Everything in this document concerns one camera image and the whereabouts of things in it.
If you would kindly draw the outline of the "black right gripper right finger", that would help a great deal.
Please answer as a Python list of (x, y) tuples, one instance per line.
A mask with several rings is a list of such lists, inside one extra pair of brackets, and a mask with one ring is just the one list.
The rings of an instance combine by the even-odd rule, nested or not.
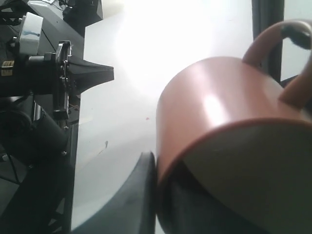
[(211, 196), (184, 162), (170, 177), (171, 219), (175, 234), (266, 234)]

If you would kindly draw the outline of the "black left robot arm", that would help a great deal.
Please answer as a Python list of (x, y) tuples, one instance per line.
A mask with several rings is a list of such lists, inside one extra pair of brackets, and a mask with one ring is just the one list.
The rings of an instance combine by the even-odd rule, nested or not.
[(0, 216), (3, 234), (152, 234), (156, 166), (142, 153), (129, 177), (99, 211), (71, 230), (74, 145), (70, 122), (74, 96), (114, 80), (112, 66), (72, 55), (69, 41), (40, 56), (23, 53), (15, 39), (12, 56), (0, 63), (0, 154), (30, 171)]

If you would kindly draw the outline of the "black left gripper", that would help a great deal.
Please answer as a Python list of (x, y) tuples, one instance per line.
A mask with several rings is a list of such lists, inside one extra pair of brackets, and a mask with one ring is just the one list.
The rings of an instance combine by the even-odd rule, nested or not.
[(112, 66), (72, 55), (70, 41), (60, 41), (54, 53), (17, 56), (0, 66), (0, 96), (52, 95), (55, 119), (69, 118), (69, 95), (79, 95), (114, 80)]

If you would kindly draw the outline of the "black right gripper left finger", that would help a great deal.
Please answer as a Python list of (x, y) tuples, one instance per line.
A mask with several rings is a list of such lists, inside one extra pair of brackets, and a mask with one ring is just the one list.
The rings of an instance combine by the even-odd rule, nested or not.
[(140, 155), (115, 195), (73, 234), (153, 234), (156, 226), (156, 163), (152, 152)]

